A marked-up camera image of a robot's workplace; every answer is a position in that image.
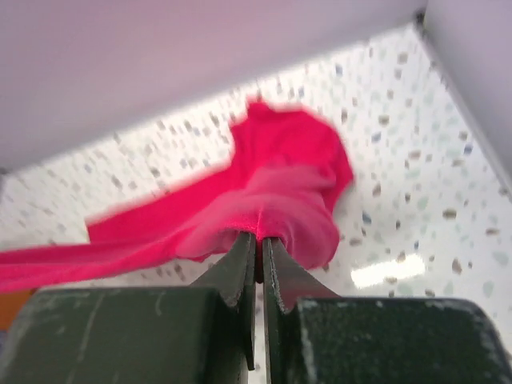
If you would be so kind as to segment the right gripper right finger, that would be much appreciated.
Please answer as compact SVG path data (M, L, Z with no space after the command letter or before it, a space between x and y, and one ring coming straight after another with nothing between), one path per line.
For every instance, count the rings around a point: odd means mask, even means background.
M508 383L484 312L463 299L342 297L279 239L262 243L270 383Z

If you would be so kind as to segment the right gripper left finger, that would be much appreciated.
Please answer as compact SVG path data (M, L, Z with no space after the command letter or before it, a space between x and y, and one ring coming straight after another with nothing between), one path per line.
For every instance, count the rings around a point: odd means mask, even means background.
M255 253L255 237L242 233L187 286L36 293L7 334L2 382L247 382Z

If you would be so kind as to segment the pink red t shirt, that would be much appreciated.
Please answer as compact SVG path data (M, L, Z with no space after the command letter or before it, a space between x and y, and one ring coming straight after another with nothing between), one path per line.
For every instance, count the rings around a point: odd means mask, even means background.
M227 165L89 221L88 243L2 252L2 292L201 261L243 232L278 238L306 269L329 263L340 241L334 207L354 179L336 129L307 110L254 101L230 132Z

